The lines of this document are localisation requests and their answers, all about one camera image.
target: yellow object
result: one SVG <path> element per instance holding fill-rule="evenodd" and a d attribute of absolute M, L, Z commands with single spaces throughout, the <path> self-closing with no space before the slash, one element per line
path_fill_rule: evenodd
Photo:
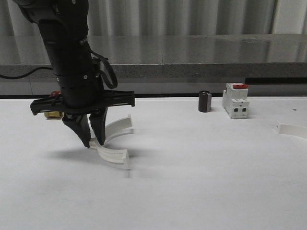
<path fill-rule="evenodd" d="M 63 116 L 64 116 L 64 113 L 59 112 L 59 111 L 45 112 L 45 117 L 47 119 L 62 119 Z"/>

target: red button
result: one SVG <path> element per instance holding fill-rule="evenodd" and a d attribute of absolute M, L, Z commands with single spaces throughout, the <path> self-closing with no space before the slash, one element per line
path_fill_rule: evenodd
<path fill-rule="evenodd" d="M 248 85 L 246 84 L 234 84 L 232 85 L 232 88 L 233 89 L 236 89 L 236 90 L 240 90 L 240 89 L 247 89 L 248 88 Z"/>
<path fill-rule="evenodd" d="M 54 97 L 54 96 L 58 96 L 61 94 L 61 91 L 53 91 L 51 94 L 50 94 L 50 97 Z"/>

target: white plastic piece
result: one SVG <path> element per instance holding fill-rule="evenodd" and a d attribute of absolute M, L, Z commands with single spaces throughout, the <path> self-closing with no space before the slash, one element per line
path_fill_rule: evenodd
<path fill-rule="evenodd" d="M 278 123 L 276 128 L 279 134 L 288 134 L 307 139 L 306 127 Z"/>
<path fill-rule="evenodd" d="M 248 89 L 234 89 L 233 85 L 242 83 L 227 83 L 226 90 L 223 91 L 223 108 L 228 112 L 232 119 L 245 119 L 248 116 L 249 101 Z"/>
<path fill-rule="evenodd" d="M 123 118 L 121 120 L 110 123 L 106 126 L 106 140 L 105 144 L 111 140 L 112 137 L 117 132 L 132 127 L 131 116 Z M 125 169 L 129 169 L 129 154 L 127 149 L 108 149 L 104 145 L 100 145 L 97 138 L 92 138 L 90 140 L 90 148 L 96 149 L 99 156 L 107 162 L 123 164 Z"/>

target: curved white bracket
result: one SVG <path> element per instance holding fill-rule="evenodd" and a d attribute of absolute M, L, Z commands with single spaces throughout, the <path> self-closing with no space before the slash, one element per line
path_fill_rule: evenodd
<path fill-rule="evenodd" d="M 132 127 L 131 116 L 120 119 L 106 126 L 106 141 L 105 144 L 111 140 L 112 137 L 117 132 Z M 123 164 L 124 168 L 129 168 L 129 154 L 127 149 L 108 149 L 104 145 L 100 145 L 97 138 L 92 138 L 90 140 L 90 148 L 96 149 L 99 156 L 107 162 Z"/>
<path fill-rule="evenodd" d="M 277 123 L 277 132 L 279 134 L 288 134 L 307 139 L 307 128 L 289 124 Z"/>

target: small black object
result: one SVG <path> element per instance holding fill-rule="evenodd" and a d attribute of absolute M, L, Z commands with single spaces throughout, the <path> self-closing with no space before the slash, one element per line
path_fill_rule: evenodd
<path fill-rule="evenodd" d="M 210 112 L 212 94 L 209 91 L 200 91 L 198 97 L 198 110 L 203 113 Z"/>

